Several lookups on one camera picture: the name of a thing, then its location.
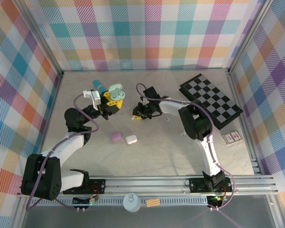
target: colorful plaid wall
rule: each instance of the colorful plaid wall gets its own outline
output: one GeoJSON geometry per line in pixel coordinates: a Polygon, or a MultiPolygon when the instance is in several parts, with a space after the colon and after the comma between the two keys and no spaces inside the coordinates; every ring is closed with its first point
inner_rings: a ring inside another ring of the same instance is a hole
{"type": "Polygon", "coordinates": [[[12,0],[0,0],[0,228],[37,152],[58,77],[12,0]]]}
{"type": "Polygon", "coordinates": [[[285,207],[285,0],[275,0],[235,73],[265,173],[285,207]]]}
{"type": "Polygon", "coordinates": [[[226,67],[262,0],[26,2],[63,69],[119,70],[226,67]]]}

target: wooden block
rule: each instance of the wooden block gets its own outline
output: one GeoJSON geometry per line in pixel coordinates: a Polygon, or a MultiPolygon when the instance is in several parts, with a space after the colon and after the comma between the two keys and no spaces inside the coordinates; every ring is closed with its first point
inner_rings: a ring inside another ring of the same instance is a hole
{"type": "Polygon", "coordinates": [[[155,198],[155,199],[147,199],[147,207],[154,207],[160,205],[160,199],[155,198]]]}

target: floor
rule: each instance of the floor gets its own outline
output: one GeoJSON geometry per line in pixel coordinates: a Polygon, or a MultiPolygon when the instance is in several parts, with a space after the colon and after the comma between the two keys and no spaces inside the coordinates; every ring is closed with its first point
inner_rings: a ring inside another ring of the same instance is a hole
{"type": "MultiPolygon", "coordinates": [[[[54,146],[67,133],[64,112],[73,107],[74,98],[84,90],[93,88],[99,79],[108,88],[121,83],[126,98],[122,109],[106,121],[97,118],[100,130],[90,141],[75,152],[62,166],[62,170],[81,169],[92,176],[105,175],[194,175],[202,174],[204,162],[197,143],[187,136],[179,117],[162,115],[152,120],[132,120],[132,110],[140,101],[135,90],[137,83],[154,86],[161,95],[187,100],[179,92],[179,85],[202,73],[217,88],[232,98],[224,70],[161,70],[161,71],[110,71],[66,72],[62,80],[54,111],[43,145],[43,150],[54,146]],[[112,142],[110,135],[120,131],[123,138],[112,142]],[[128,145],[125,137],[135,134],[138,141],[128,145]]],[[[81,108],[90,105],[81,98],[81,108]]],[[[245,141],[227,146],[221,134],[238,130],[243,136],[238,119],[225,128],[214,130],[214,146],[220,164],[232,174],[253,174],[245,141]]]]}

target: chessboard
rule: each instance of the chessboard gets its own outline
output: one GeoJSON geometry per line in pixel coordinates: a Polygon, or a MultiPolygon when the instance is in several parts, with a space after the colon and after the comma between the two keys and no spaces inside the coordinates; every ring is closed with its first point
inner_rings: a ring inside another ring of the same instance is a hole
{"type": "Polygon", "coordinates": [[[180,87],[180,91],[190,101],[198,99],[219,130],[236,119],[243,112],[243,110],[202,74],[183,83],[180,87]]]}

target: pink object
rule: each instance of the pink object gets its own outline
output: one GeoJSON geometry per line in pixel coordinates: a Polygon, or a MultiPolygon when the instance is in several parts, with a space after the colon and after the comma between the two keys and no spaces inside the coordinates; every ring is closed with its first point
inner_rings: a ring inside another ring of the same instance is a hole
{"type": "Polygon", "coordinates": [[[121,137],[122,137],[122,134],[120,132],[114,132],[113,134],[111,134],[111,140],[113,142],[120,140],[121,137]]]}

